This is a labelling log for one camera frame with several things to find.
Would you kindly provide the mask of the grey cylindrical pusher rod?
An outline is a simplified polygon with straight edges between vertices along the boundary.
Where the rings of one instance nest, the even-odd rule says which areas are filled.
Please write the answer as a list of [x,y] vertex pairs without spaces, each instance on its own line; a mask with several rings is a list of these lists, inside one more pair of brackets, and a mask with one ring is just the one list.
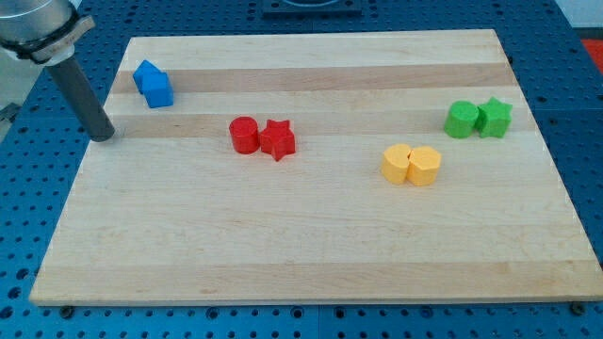
[[47,66],[46,70],[90,140],[103,142],[112,138],[115,128],[75,57],[70,56],[56,65]]

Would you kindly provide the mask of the white tool mount collar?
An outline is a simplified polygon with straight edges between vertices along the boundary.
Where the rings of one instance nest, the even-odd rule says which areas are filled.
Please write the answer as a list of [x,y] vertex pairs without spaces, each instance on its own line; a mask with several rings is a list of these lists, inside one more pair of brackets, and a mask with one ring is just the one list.
[[2,47],[14,53],[18,59],[29,59],[36,64],[44,64],[61,51],[74,44],[95,27],[90,15],[74,14],[63,26],[53,32],[30,41],[2,39]]

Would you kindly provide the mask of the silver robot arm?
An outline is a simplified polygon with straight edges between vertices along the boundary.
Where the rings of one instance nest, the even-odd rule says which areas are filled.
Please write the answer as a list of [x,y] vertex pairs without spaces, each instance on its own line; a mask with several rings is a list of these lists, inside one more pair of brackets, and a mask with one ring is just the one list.
[[95,27],[70,0],[5,0],[1,48],[42,65],[51,75],[90,140],[103,142],[115,128],[74,56],[75,43]]

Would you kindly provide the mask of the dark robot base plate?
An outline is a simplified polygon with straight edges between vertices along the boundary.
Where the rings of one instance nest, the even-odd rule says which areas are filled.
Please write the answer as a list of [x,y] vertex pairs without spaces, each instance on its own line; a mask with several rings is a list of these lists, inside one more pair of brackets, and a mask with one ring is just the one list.
[[285,15],[360,14],[362,0],[261,0],[264,17]]

